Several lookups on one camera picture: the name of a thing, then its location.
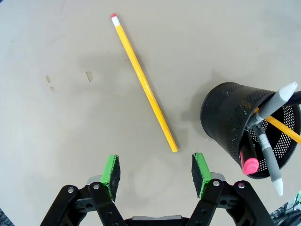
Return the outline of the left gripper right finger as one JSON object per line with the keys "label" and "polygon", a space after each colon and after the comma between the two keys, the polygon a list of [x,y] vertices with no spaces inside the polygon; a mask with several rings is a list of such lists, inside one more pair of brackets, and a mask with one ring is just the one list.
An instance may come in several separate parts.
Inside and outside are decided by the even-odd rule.
{"label": "left gripper right finger", "polygon": [[259,196],[247,181],[229,185],[211,176],[202,153],[192,155],[191,173],[200,199],[189,226],[210,225],[217,208],[225,209],[236,226],[273,226],[274,222]]}

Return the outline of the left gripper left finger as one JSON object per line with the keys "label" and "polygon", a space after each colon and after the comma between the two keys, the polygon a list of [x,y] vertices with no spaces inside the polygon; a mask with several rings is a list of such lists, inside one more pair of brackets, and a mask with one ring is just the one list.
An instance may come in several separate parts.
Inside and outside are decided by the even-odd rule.
{"label": "left gripper left finger", "polygon": [[61,188],[42,226],[79,226],[88,212],[96,211],[104,226],[126,226],[115,200],[120,181],[117,155],[109,156],[103,174],[96,181],[78,189],[73,185]]}

